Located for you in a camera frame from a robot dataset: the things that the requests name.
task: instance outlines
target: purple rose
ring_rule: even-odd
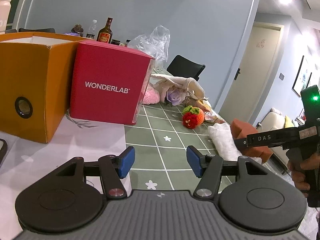
[[[167,91],[167,100],[172,103],[173,106],[180,105],[186,98],[186,93],[178,88],[169,88]]]

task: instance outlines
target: brown bottle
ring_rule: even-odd
[[[112,31],[110,30],[110,26],[112,23],[112,18],[108,18],[106,26],[102,28],[98,33],[97,41],[110,43],[112,38]]]

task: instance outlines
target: gray ribbed surface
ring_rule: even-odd
[[[300,240],[292,231],[279,236],[258,236],[228,224],[215,206],[197,201],[188,191],[134,191],[125,200],[111,201],[92,224],[63,235],[29,231],[16,240]]]

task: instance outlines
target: white door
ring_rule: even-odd
[[[240,74],[233,81],[219,114],[231,123],[248,122],[273,65],[281,28],[254,24],[242,58]]]

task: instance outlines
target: black chair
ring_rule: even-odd
[[[48,29],[39,29],[39,30],[28,30],[24,28],[19,28],[20,33],[24,32],[41,32],[41,33],[56,33],[54,28],[48,28]]]
[[[11,29],[11,30],[6,30],[6,31],[4,32],[4,34],[7,34],[7,33],[16,33],[16,32],[17,32],[16,29]]]
[[[167,68],[167,71],[175,77],[192,77],[199,80],[200,73],[205,65],[194,63],[180,55],[177,55]]]

